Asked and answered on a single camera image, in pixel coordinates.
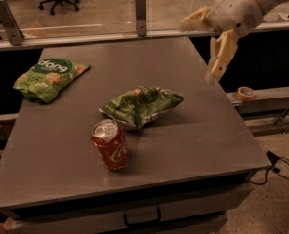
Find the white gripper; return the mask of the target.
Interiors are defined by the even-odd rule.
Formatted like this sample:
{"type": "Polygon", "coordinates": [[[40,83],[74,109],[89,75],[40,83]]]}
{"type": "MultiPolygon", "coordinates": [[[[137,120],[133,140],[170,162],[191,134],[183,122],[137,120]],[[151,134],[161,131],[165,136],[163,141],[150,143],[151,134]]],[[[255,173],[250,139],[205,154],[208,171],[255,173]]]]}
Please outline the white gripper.
{"type": "Polygon", "coordinates": [[[179,24],[181,32],[211,31],[223,33],[210,40],[210,59],[205,81],[219,82],[238,49],[239,37],[248,35],[262,21],[263,10],[258,0],[214,0],[211,9],[204,6],[179,24]]]}

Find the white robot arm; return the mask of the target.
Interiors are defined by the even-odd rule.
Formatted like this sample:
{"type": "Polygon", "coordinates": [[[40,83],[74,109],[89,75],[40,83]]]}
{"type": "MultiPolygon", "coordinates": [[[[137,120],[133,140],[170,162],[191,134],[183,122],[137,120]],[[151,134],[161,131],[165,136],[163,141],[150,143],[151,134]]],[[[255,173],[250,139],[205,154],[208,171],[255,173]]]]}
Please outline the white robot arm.
{"type": "Polygon", "coordinates": [[[238,49],[240,38],[247,36],[265,14],[289,0],[214,0],[181,20],[179,30],[207,31],[219,35],[210,41],[210,60],[205,75],[208,84],[219,81],[238,49]]]}

